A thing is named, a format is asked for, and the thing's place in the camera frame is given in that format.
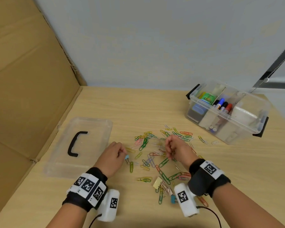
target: cardboard wall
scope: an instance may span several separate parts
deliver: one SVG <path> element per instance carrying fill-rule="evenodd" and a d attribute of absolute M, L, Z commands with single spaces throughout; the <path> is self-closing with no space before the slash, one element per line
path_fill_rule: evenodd
<path fill-rule="evenodd" d="M 0 211 L 79 89 L 33 0 L 0 0 Z"/>

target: wooden table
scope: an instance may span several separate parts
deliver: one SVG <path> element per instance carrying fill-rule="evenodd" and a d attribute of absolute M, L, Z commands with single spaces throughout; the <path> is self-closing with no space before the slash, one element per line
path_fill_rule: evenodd
<path fill-rule="evenodd" d="M 275 108 L 270 111 L 262 138 L 251 136 L 236 146 L 223 142 L 212 145 L 217 139 L 184 117 L 188 108 L 185 94 L 184 91 L 84 87 L 46 154 L 1 211 L 0 228 L 44 228 L 60 208 L 73 180 L 46 177 L 43 168 L 66 125 L 77 116 L 112 120 L 110 142 L 128 146 L 133 145 L 134 136 L 144 131 L 160 135 L 164 124 L 192 132 L 195 137 L 192 143 L 198 154 L 223 169 L 237 188 L 285 224 L 285 120 L 279 112 Z M 209 145 L 202 143 L 198 136 Z M 152 148 L 143 151 L 141 158 L 146 158 Z M 134 157 L 135 154 L 130 154 L 130 159 Z M 162 159 L 154 160 L 158 164 Z M 173 162 L 164 167 L 167 174 L 177 173 Z M 131 174 L 125 163 L 108 180 L 109 187 L 120 191 L 117 217 L 112 223 L 96 221 L 93 227 L 219 227 L 210 211 L 201 209 L 199 215 L 185 218 L 179 205 L 171 204 L 168 196 L 159 205 L 159 194 L 152 184 L 135 180 L 142 176 L 155 179 L 158 172 L 153 168 L 147 172 L 136 166 Z M 211 198 L 205 199 L 219 215 L 222 226 L 228 227 Z M 94 216 L 95 211 L 88 214 L 84 227 L 88 227 Z"/>

